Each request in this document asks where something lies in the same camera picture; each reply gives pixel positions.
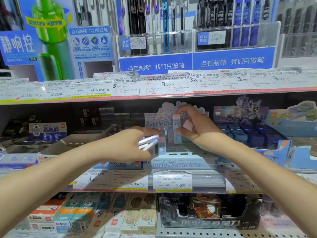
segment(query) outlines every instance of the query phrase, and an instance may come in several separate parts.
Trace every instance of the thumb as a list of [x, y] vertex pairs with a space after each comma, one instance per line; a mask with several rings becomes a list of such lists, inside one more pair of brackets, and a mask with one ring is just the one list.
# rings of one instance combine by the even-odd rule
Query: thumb
[[198, 134], [196, 132], [190, 131], [185, 128], [178, 128], [177, 132], [181, 133], [181, 135], [185, 136], [186, 138], [189, 138], [191, 141], [198, 137]]
[[151, 158], [151, 154], [147, 150], [141, 150], [139, 148], [136, 148], [134, 151], [136, 155], [136, 160], [149, 160]]

